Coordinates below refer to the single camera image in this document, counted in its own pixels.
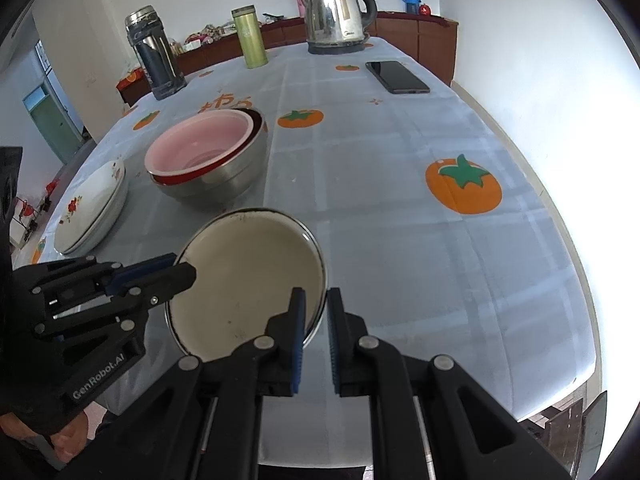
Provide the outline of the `left hand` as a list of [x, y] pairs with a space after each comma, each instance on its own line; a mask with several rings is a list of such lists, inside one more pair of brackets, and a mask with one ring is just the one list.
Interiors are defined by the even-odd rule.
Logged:
[[[8, 437], [21, 441], [39, 437], [39, 434], [32, 431], [13, 413], [1, 416], [1, 430]], [[90, 418], [86, 411], [82, 411], [62, 430], [50, 435], [49, 439], [56, 458], [63, 463], [70, 462], [86, 447], [89, 434]]]

